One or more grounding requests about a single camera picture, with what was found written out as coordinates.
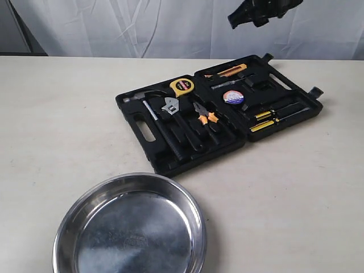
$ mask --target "white curtain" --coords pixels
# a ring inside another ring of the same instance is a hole
[[[232,30],[242,0],[11,0],[50,56],[364,60],[363,0],[304,0]]]

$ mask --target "pliers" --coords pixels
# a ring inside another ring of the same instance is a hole
[[[234,133],[223,122],[221,122],[220,119],[217,118],[214,113],[208,112],[206,108],[204,108],[198,102],[194,102],[193,106],[195,107],[195,111],[200,114],[200,117],[198,119],[202,122],[202,125],[206,128],[206,131],[209,133],[211,139],[216,145],[219,145],[220,141],[213,133],[213,131],[210,129],[208,125],[209,121],[219,124],[221,127],[224,128],[224,130],[231,138],[235,139]]]

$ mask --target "white table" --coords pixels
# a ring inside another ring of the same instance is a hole
[[[152,172],[116,95],[221,62],[0,57],[0,271],[51,272],[82,193]],[[207,219],[204,272],[363,272],[364,62],[271,63],[324,109],[175,178]]]

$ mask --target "stainless steel bowl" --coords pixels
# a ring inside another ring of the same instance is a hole
[[[53,246],[55,273],[197,273],[206,228],[193,197],[152,173],[130,173],[86,192]]]

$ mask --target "tape measure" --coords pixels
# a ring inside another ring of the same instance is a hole
[[[191,92],[195,88],[195,84],[187,78],[179,78],[171,82],[169,85],[176,93],[176,98]]]

